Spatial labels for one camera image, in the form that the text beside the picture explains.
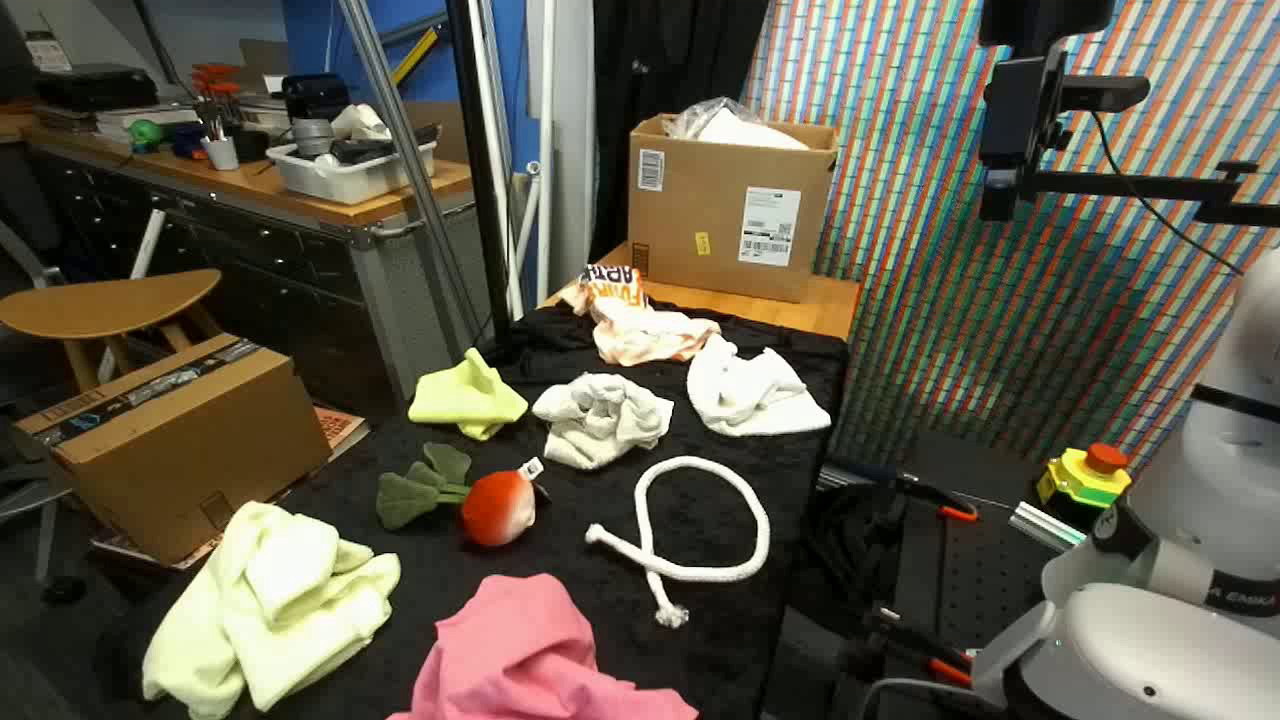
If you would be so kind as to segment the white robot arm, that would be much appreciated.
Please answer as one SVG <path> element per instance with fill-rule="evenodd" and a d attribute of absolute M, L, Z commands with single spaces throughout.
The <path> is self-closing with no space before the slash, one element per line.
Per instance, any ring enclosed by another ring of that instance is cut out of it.
<path fill-rule="evenodd" d="M 1001 712 L 1280 720 L 1280 251 L 1252 262 L 1138 480 L 971 659 Z"/>

